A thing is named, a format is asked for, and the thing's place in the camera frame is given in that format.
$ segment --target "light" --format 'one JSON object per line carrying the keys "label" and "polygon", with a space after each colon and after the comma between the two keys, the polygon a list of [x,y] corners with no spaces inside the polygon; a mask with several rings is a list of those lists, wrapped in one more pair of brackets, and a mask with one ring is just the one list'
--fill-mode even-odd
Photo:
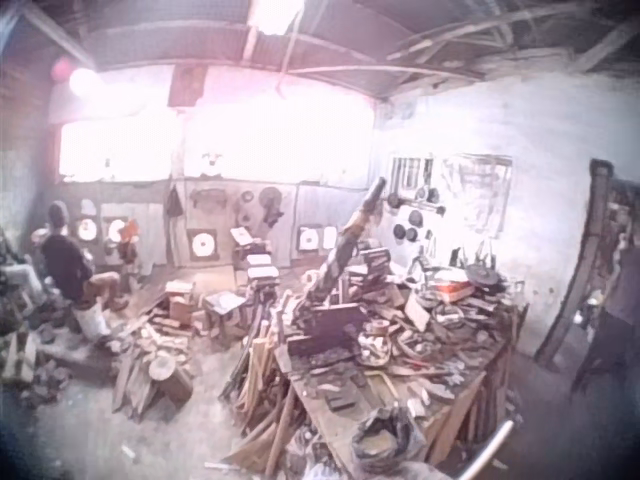
{"label": "light", "polygon": [[81,98],[97,95],[103,86],[100,76],[87,68],[74,70],[69,78],[69,88]]}
{"label": "light", "polygon": [[90,218],[81,220],[78,224],[78,238],[83,242],[92,242],[98,236],[98,226]]}
{"label": "light", "polygon": [[191,241],[191,250],[196,257],[210,257],[216,251],[216,241],[208,233],[199,233]]}
{"label": "light", "polygon": [[320,247],[320,235],[315,228],[300,227],[298,231],[298,251],[312,252]]}
{"label": "light", "polygon": [[111,222],[109,225],[109,230],[107,232],[107,237],[114,243],[120,243],[122,237],[120,235],[120,230],[122,230],[126,226],[123,220],[117,219]]}
{"label": "light", "polygon": [[338,229],[336,227],[324,227],[322,233],[322,248],[331,250],[338,241]]}
{"label": "light", "polygon": [[253,0],[247,23],[265,35],[284,35],[303,7],[304,0]]}

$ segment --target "person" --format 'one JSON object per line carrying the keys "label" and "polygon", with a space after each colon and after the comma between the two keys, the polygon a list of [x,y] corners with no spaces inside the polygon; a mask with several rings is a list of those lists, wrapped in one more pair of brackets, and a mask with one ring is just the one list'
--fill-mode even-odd
{"label": "person", "polygon": [[68,237],[69,214],[62,202],[53,202],[48,211],[51,234],[41,250],[47,272],[62,296],[77,308],[91,308],[98,297],[103,308],[123,310],[128,302],[119,297],[120,275],[115,272],[94,274],[80,247]]}
{"label": "person", "polygon": [[640,326],[640,222],[620,236],[614,270],[607,283],[595,335],[576,373],[572,392],[586,388],[591,375],[613,374],[622,383],[636,361]]}
{"label": "person", "polygon": [[36,307],[45,305],[47,294],[33,266],[29,264],[27,257],[16,253],[4,229],[0,227],[0,277],[2,276],[8,285],[24,287]]}

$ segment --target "whitewashed wall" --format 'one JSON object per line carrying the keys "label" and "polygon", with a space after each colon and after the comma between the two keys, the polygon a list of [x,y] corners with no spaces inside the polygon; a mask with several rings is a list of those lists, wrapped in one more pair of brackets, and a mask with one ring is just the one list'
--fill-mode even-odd
{"label": "whitewashed wall", "polygon": [[[409,93],[393,103],[401,106],[396,111],[404,111],[405,119],[400,113],[389,115],[387,107],[379,115],[372,177],[388,175],[395,155],[512,157],[504,231],[494,247],[499,269],[526,281],[532,304],[520,348],[532,354],[558,313],[576,266],[590,160],[608,160],[620,178],[640,181],[638,85],[598,75],[539,74],[439,95]],[[401,211],[399,220],[387,212],[378,228],[394,258],[405,264],[415,247],[395,241],[391,228],[406,214]],[[455,228],[447,231],[447,223],[438,230],[443,257],[442,251],[448,248],[448,254],[461,237]]]}

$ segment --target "dark shirt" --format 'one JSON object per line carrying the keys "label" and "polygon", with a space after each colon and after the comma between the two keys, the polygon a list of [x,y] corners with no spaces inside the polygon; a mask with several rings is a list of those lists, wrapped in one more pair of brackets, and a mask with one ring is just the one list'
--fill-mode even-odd
{"label": "dark shirt", "polygon": [[85,262],[80,247],[69,237],[50,235],[41,247],[47,272],[53,278],[62,296],[74,302],[84,295],[84,282],[92,272]]}
{"label": "dark shirt", "polygon": [[640,248],[632,247],[620,255],[620,274],[605,309],[631,325],[640,321]]}
{"label": "dark shirt", "polygon": [[0,266],[22,262],[23,259],[11,248],[9,239],[5,236],[2,227],[0,227]]}

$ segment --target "wooden stump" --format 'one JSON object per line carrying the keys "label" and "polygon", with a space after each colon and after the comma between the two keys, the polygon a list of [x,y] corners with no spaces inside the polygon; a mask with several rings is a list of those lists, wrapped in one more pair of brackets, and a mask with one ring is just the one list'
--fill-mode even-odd
{"label": "wooden stump", "polygon": [[176,405],[191,398],[193,384],[187,372],[171,357],[158,357],[149,365],[149,376],[158,388]]}

